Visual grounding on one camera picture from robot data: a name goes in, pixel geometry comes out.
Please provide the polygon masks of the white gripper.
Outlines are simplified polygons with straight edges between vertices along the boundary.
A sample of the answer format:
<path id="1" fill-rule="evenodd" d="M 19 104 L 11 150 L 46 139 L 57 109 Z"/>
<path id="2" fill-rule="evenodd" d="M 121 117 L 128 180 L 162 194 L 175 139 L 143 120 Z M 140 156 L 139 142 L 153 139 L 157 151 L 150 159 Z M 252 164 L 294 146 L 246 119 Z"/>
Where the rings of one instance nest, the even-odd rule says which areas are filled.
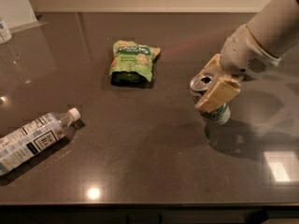
<path id="1" fill-rule="evenodd" d="M 205 73 L 217 74 L 222 69 L 245 80 L 259 79 L 278 67 L 281 59 L 260 47 L 247 25 L 241 25 L 230 35 L 221 49 L 221 57 L 215 54 L 204 67 Z M 207 93 L 195 107 L 208 110 L 219 107 L 234 99 L 241 89 L 241 83 L 234 77 L 215 76 Z"/>

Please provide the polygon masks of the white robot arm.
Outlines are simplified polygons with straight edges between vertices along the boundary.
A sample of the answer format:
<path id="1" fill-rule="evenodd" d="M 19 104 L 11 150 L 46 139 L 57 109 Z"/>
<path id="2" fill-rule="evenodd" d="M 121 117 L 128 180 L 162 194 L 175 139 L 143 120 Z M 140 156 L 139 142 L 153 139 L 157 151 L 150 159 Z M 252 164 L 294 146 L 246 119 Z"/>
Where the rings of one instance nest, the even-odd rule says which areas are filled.
<path id="1" fill-rule="evenodd" d="M 210 113 L 228 103 L 240 93 L 243 81 L 259 79 L 278 67 L 298 39 L 299 0 L 271 0 L 239 26 L 202 69 L 211 81 L 195 107 Z"/>

